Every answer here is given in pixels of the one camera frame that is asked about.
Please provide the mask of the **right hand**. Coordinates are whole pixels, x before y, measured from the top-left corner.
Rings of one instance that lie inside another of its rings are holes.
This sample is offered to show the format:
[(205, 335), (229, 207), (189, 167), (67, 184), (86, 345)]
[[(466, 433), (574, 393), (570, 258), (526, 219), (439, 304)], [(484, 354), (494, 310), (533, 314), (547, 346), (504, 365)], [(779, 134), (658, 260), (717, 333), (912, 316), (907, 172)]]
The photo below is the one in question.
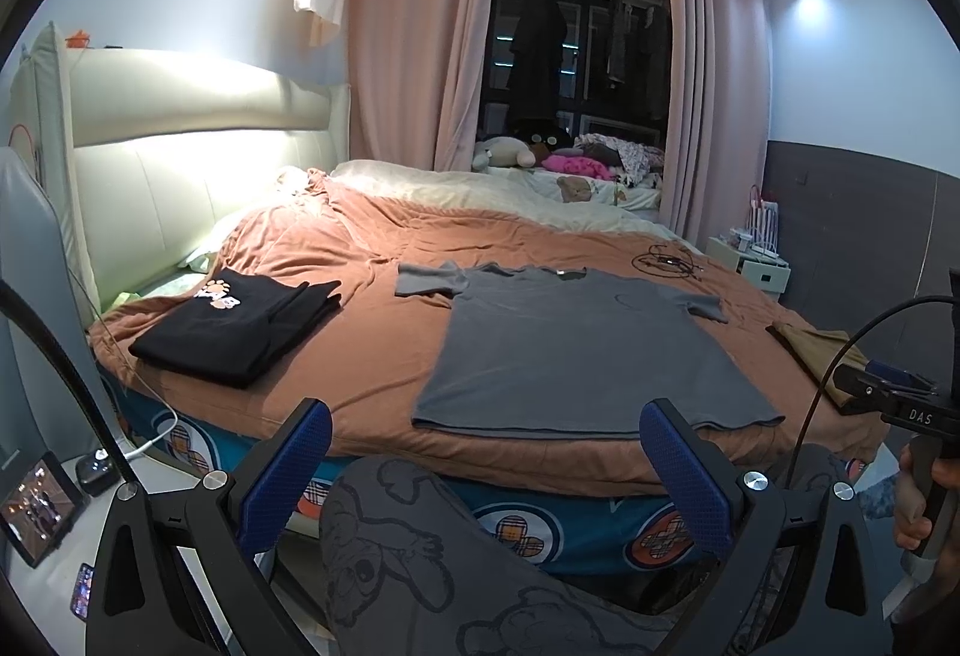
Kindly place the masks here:
[(900, 472), (895, 482), (893, 505), (893, 537), (900, 549), (918, 550), (928, 539), (932, 523), (926, 516), (926, 498), (919, 490), (913, 475), (913, 453), (907, 445), (900, 454)]

